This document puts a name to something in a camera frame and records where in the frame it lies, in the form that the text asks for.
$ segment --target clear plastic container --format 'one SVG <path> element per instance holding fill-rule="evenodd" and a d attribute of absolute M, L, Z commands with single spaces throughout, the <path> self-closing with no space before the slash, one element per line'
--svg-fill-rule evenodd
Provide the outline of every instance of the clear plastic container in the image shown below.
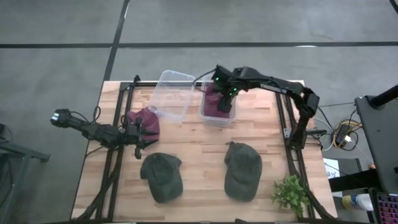
<path fill-rule="evenodd" d="M 229 112 L 229 118 L 217 118 L 217 117 L 213 117 L 213 116 L 205 116 L 204 115 L 205 91 L 206 91 L 206 88 L 208 87 L 208 85 L 213 83 L 213 81 L 211 80 L 211 76 L 212 75 L 205 76 L 202 81 L 201 90 L 203 91 L 203 94 L 202 94 L 201 100 L 200 100 L 199 116 L 203 119 L 203 122 L 206 125 L 225 128 L 225 127 L 230 126 L 232 124 L 232 122 L 234 122 L 236 119 L 236 114 L 237 114 L 236 108 L 238 107 L 238 101 L 236 99 L 238 96 L 235 96 L 235 98 L 233 98 L 233 100 L 231 102 L 232 108 L 231 108 L 231 111 Z"/>
<path fill-rule="evenodd" d="M 195 77 L 171 70 L 160 76 L 149 100 L 149 110 L 158 118 L 182 123 L 192 100 Z"/>

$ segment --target dark green cap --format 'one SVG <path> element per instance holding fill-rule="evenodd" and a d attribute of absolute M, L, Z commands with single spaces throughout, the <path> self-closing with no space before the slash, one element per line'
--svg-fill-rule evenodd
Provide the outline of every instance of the dark green cap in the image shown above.
<path fill-rule="evenodd" d="M 243 202 L 253 200 L 262 172 L 261 156 L 247 144 L 231 142 L 224 162 L 228 166 L 225 193 Z"/>
<path fill-rule="evenodd" d="M 156 202 L 164 203 L 182 194 L 179 171 L 181 160 L 175 156 L 156 152 L 146 157 L 141 167 L 141 179 L 147 179 Z"/>

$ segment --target wooden table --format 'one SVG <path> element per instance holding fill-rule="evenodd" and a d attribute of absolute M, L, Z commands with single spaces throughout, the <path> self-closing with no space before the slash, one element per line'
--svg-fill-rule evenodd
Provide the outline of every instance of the wooden table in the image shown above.
<path fill-rule="evenodd" d="M 102 109 L 99 123 L 113 122 L 119 84 L 104 83 L 99 100 Z M 153 87 L 135 87 L 132 111 L 148 105 L 152 90 Z M 198 116 L 201 94 L 195 92 L 182 125 L 160 119 L 160 140 L 142 153 L 141 160 L 134 157 L 135 146 L 125 147 L 114 221 L 233 222 L 235 218 L 250 222 L 294 221 L 295 215 L 290 209 L 279 209 L 271 203 L 274 181 L 282 180 L 289 173 L 275 93 L 264 90 L 239 93 L 237 120 L 229 128 L 203 125 Z M 224 156 L 228 150 L 225 143 L 230 141 L 246 143 L 262 157 L 261 181 L 252 202 L 237 202 L 224 192 Z M 88 152 L 98 146 L 98 142 L 90 142 Z M 171 154 L 182 161 L 183 194 L 170 203 L 156 203 L 147 180 L 140 179 L 143 160 L 155 152 Z M 303 157 L 311 190 L 326 210 L 337 217 L 319 146 L 307 144 Z M 72 218 L 79 216 L 98 193 L 105 158 L 106 149 L 86 158 Z M 108 200 L 104 209 L 108 210 Z"/>

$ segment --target green plant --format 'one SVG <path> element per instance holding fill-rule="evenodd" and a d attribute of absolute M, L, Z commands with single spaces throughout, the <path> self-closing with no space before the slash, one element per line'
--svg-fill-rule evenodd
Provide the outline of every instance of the green plant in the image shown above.
<path fill-rule="evenodd" d="M 272 203 L 277 201 L 279 208 L 288 208 L 293 210 L 299 217 L 303 217 L 302 205 L 308 205 L 308 198 L 305 195 L 304 188 L 299 184 L 299 178 L 296 175 L 286 175 L 281 184 L 274 183 L 275 192 L 271 196 Z"/>

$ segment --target concrete floor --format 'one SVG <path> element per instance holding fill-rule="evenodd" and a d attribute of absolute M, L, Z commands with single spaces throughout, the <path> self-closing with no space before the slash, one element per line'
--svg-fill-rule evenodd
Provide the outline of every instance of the concrete floor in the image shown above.
<path fill-rule="evenodd" d="M 0 0 L 0 44 L 111 43 L 123 0 Z M 138 0 L 130 2 L 121 42 L 398 41 L 398 15 L 388 0 Z M 13 223 L 68 220 L 87 141 L 50 125 L 56 108 L 91 116 L 110 49 L 0 49 L 0 123 L 16 143 L 51 153 L 33 162 Z M 217 63 L 305 80 L 321 105 L 378 94 L 398 83 L 398 47 L 119 49 L 111 80 L 157 80 L 171 69 L 199 75 Z M 323 109 L 332 124 L 351 105 Z M 359 147 L 370 156 L 359 131 Z M 324 139 L 324 147 L 329 141 Z M 359 158 L 332 148 L 324 157 Z M 340 210 L 344 220 L 362 213 Z"/>

